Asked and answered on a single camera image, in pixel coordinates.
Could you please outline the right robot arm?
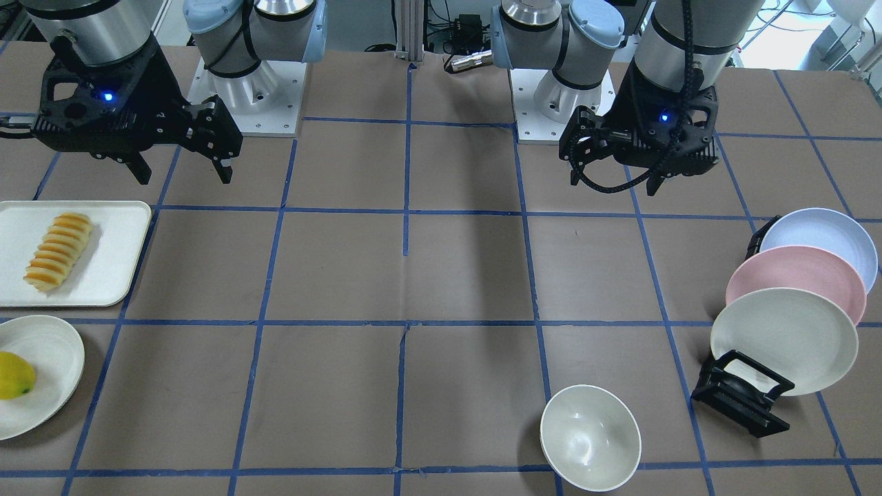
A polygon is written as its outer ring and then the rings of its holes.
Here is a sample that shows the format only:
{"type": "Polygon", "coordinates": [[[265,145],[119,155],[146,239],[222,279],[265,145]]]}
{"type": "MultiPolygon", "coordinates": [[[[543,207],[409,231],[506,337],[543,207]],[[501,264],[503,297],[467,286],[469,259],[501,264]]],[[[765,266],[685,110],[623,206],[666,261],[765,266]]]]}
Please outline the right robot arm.
{"type": "Polygon", "coordinates": [[[29,122],[3,117],[4,138],[34,138],[63,153],[128,167],[146,185],[142,151],[177,144],[211,160],[223,183],[243,135],[235,115],[280,100],[274,61],[314,63],[327,46],[324,1],[186,1],[210,94],[185,98],[150,22],[133,1],[24,1],[53,57],[29,122]]]}

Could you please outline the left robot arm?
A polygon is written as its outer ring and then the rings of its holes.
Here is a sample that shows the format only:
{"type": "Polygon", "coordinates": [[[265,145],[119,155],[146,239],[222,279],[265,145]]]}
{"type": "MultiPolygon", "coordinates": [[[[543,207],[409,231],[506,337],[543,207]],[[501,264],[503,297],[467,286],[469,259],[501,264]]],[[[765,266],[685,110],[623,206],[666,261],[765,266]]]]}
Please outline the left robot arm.
{"type": "Polygon", "coordinates": [[[535,97],[563,125],[555,139],[572,185],[649,196],[718,162],[715,82],[760,1],[657,1],[607,110],[599,108],[626,20],[607,1],[501,1],[489,38],[495,66],[543,70],[535,97]]]}

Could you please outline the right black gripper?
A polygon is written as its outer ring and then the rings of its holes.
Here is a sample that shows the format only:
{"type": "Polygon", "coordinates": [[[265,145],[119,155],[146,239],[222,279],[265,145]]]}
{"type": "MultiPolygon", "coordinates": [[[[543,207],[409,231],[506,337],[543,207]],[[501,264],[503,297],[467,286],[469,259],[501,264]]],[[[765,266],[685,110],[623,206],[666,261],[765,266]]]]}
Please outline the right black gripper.
{"type": "Polygon", "coordinates": [[[60,152],[123,157],[139,185],[152,177],[141,152],[177,144],[211,159],[220,181],[232,182],[242,133],[220,97],[186,100],[154,35],[135,53],[99,66],[86,65],[69,35],[57,35],[50,47],[30,128],[38,141],[60,152]]]}

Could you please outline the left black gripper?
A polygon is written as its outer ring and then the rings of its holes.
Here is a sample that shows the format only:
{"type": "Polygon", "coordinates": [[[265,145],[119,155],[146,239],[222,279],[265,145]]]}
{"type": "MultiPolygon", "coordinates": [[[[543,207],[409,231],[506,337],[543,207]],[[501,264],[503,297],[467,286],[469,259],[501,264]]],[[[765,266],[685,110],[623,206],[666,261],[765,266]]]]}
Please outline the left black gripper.
{"type": "Polygon", "coordinates": [[[692,76],[686,122],[669,157],[664,154],[681,114],[680,85],[675,90],[658,87],[638,69],[629,69],[605,115],[576,107],[560,138],[560,159],[571,166],[570,185],[582,182],[587,164],[609,156],[623,165],[651,169],[646,179],[650,197],[667,178],[709,172],[719,162],[714,142],[719,105],[715,87],[701,87],[703,70],[693,69],[692,76]]]}

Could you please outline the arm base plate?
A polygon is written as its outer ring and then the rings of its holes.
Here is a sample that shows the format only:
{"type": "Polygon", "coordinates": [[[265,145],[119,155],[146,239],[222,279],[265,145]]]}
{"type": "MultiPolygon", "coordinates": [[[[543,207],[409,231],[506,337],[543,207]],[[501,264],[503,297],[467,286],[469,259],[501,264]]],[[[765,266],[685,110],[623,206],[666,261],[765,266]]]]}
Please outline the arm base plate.
{"type": "Polygon", "coordinates": [[[604,115],[615,98],[609,72],[601,85],[588,90],[563,85],[550,70],[513,69],[509,76],[520,143],[557,145],[576,107],[604,115]]]}
{"type": "Polygon", "coordinates": [[[248,75],[223,78],[199,60],[187,99],[218,95],[245,137],[295,138],[308,69],[308,63],[264,61],[248,75]]]}

